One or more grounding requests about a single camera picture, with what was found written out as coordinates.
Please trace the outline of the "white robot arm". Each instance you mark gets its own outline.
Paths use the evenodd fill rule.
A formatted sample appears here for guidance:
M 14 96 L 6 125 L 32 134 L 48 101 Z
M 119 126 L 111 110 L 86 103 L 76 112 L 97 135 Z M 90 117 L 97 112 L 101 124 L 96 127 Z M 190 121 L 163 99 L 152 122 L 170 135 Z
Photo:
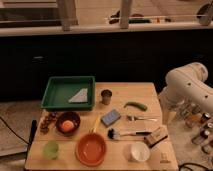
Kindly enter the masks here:
M 208 70 L 199 62 L 172 69 L 167 73 L 166 86 L 158 95 L 164 124 L 171 121 L 172 112 L 187 100 L 198 105 L 204 112 L 213 114 L 213 88 L 205 84 L 207 78 Z

